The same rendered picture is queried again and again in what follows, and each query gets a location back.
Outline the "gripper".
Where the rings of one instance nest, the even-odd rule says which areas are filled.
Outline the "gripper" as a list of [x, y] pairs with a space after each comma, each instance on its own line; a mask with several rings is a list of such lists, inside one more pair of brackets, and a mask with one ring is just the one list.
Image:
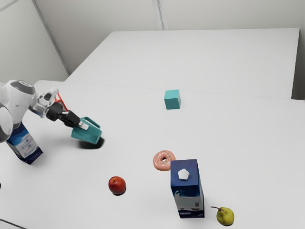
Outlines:
[[65, 111], [63, 105], [60, 103], [53, 103], [49, 107], [46, 117], [53, 122], [59, 119], [68, 127], [79, 127], [83, 130], [89, 128], [89, 126], [83, 123], [75, 113], [72, 111]]

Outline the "teal faceted mug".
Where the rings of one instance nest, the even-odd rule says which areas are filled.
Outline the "teal faceted mug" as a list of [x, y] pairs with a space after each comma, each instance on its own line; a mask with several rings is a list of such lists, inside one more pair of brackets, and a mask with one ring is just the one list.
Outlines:
[[73, 127], [71, 137], [91, 143], [97, 144], [102, 135], [101, 127], [89, 117], [83, 117], [77, 126]]

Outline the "blue and white carton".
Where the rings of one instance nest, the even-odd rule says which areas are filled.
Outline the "blue and white carton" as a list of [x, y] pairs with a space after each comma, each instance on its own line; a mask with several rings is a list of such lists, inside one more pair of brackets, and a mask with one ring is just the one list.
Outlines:
[[28, 165], [31, 165], [43, 153], [22, 122], [12, 131], [6, 143], [17, 158]]

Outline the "red apple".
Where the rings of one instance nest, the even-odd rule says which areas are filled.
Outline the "red apple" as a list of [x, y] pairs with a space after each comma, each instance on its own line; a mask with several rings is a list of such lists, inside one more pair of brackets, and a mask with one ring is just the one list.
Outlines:
[[126, 191], [126, 182], [122, 177], [114, 176], [109, 179], [108, 188], [114, 195], [121, 195]]

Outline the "pink sprinkled donut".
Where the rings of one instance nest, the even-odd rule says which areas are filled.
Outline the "pink sprinkled donut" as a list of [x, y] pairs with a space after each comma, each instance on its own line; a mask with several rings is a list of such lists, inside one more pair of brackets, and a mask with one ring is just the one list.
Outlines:
[[174, 160], [176, 158], [172, 151], [162, 150], [153, 157], [153, 166], [159, 171], [169, 171], [171, 169], [171, 162]]

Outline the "teal cube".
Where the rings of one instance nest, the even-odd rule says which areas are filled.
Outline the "teal cube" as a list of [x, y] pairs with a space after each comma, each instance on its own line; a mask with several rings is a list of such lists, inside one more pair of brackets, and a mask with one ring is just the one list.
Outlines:
[[167, 90], [164, 95], [164, 102], [167, 110], [180, 109], [181, 97], [179, 90]]

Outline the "blue carton with white cap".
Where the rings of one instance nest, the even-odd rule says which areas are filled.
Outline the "blue carton with white cap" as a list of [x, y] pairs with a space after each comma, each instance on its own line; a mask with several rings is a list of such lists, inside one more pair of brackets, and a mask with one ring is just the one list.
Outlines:
[[204, 195], [196, 159], [171, 162], [171, 190], [182, 219], [204, 218]]

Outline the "yellow-green pear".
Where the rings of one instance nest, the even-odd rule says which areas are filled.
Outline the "yellow-green pear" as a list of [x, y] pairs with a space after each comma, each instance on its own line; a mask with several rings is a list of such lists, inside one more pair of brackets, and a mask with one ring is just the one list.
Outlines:
[[231, 226], [234, 223], [234, 212], [226, 207], [214, 207], [217, 209], [216, 219], [223, 226]]

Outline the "orange angular frame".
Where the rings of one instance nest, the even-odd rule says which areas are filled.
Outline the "orange angular frame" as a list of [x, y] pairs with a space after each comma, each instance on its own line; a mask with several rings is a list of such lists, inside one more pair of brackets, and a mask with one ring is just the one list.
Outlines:
[[60, 96], [60, 93], [57, 92], [56, 97], [55, 97], [55, 102], [61, 104], [63, 106], [63, 110], [64, 111], [68, 111], [69, 109], [67, 108], [67, 106], [65, 105], [62, 97]]

